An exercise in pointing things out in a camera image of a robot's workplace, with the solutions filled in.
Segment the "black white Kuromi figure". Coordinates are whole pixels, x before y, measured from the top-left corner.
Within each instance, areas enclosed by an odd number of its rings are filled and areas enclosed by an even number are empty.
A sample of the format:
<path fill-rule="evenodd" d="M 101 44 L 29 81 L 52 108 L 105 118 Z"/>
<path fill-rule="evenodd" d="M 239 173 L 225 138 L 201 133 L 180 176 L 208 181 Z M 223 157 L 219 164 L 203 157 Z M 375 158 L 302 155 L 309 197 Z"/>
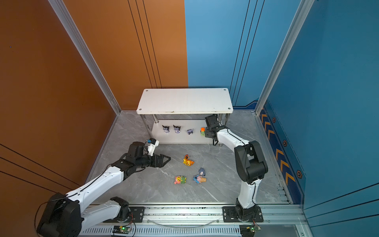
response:
<path fill-rule="evenodd" d="M 162 129 L 163 129 L 164 133 L 169 133 L 170 132 L 170 126 L 164 126 L 164 125 L 162 125 Z"/>

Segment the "pink yellow bear toy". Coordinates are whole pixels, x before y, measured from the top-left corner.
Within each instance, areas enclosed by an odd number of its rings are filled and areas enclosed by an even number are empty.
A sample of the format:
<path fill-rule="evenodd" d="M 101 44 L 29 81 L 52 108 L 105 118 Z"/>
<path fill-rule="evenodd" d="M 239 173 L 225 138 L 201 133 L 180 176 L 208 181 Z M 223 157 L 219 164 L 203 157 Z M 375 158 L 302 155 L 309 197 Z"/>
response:
<path fill-rule="evenodd" d="M 185 176 L 175 176 L 174 184 L 185 184 L 187 182 L 187 178 Z"/>

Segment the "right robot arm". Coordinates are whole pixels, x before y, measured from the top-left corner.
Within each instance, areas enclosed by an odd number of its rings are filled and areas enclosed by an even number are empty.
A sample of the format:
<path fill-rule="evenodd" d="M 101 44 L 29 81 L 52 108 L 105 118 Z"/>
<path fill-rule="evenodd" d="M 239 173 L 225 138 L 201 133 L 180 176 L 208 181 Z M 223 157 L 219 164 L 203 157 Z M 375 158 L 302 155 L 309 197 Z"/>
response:
<path fill-rule="evenodd" d="M 268 172 L 268 165 L 260 143 L 234 134 L 218 121 L 216 114 L 207 116 L 205 122 L 205 137 L 211 138 L 214 145 L 220 142 L 234 152 L 236 170 L 241 179 L 240 193 L 235 206 L 237 217 L 242 222 L 252 220 L 262 223 L 264 218 L 261 208 L 256 203 L 256 196 L 259 185 Z"/>

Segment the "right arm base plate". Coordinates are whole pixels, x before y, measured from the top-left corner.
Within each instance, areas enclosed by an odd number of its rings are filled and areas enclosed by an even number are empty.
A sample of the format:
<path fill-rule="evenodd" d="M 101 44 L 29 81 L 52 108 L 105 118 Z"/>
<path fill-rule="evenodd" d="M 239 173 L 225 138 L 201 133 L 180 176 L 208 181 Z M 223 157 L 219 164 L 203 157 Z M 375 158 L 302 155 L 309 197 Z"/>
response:
<path fill-rule="evenodd" d="M 261 208 L 256 204 L 251 208 L 243 209 L 241 206 L 223 206 L 223 220 L 226 223 L 251 222 L 263 223 L 264 217 Z"/>

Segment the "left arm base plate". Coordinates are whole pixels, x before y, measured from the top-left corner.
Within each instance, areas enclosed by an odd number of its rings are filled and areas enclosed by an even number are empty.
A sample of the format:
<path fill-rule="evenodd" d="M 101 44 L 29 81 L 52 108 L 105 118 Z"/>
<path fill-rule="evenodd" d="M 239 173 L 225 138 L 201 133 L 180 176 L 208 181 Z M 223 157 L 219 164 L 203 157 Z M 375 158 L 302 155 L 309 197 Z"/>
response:
<path fill-rule="evenodd" d="M 127 213 L 124 217 L 116 217 L 114 219 L 103 221 L 103 223 L 142 223 L 144 219 L 144 214 L 144 206 L 132 206 L 128 208 Z"/>

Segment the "blue Stitch ice-cream toy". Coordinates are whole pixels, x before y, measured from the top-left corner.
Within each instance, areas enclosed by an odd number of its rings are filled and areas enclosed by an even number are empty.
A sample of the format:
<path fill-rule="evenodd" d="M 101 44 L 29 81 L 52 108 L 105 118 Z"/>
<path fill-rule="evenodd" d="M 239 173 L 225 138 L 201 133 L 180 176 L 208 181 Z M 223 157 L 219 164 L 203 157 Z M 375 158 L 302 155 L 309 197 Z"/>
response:
<path fill-rule="evenodd" d="M 207 179 L 205 177 L 203 177 L 202 175 L 196 175 L 196 176 L 194 176 L 193 180 L 197 184 L 205 183 L 207 181 Z"/>

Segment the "orange yellow duck toy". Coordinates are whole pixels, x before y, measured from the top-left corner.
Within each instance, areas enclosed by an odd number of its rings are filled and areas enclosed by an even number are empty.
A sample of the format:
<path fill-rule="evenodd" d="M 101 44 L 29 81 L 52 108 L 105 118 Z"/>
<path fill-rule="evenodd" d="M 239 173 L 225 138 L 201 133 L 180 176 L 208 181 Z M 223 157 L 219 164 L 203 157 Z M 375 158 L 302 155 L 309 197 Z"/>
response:
<path fill-rule="evenodd" d="M 183 163 L 186 165 L 186 166 L 192 166 L 194 165 L 194 161 L 190 160 L 189 156 L 188 155 L 185 155 L 184 159 L 183 159 Z"/>

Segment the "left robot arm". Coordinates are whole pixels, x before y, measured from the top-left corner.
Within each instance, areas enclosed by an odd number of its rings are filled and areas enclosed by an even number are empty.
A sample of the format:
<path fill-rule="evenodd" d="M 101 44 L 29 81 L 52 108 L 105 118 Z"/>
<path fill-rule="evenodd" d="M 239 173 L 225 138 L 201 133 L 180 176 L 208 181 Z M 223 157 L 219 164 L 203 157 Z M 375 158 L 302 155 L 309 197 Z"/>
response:
<path fill-rule="evenodd" d="M 56 193 L 45 202 L 45 209 L 39 221 L 34 221 L 37 236 L 77 237 L 81 231 L 107 220 L 132 222 L 128 201 L 113 197 L 104 204 L 91 204 L 110 188 L 120 184 L 132 174 L 148 167 L 162 168 L 171 158 L 156 155 L 159 142 L 155 139 L 133 142 L 128 152 L 88 183 L 66 194 Z"/>

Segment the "green orange toy truck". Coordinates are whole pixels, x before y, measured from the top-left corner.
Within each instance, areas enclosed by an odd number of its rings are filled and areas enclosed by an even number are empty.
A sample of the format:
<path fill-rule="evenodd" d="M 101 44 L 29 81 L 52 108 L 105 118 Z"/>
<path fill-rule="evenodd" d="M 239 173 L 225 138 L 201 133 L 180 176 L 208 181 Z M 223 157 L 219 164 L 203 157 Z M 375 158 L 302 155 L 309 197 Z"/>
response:
<path fill-rule="evenodd" d="M 205 127 L 202 127 L 200 129 L 200 134 L 201 134 L 201 136 L 205 136 Z"/>

